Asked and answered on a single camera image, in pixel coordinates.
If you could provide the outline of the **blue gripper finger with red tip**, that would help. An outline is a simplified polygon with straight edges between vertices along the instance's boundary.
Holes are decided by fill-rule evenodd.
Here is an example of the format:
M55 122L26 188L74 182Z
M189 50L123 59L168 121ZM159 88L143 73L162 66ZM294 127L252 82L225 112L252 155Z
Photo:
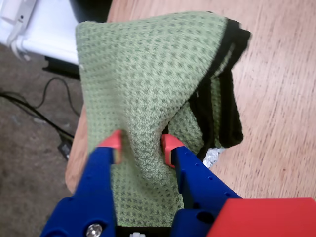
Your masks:
M41 236L114 237L111 165L121 158L121 131L116 130L90 153L75 193L57 204Z
M184 207L176 212L172 237L208 237L216 219L230 198L239 198L180 140L170 134L161 137L165 163L176 171L178 191Z

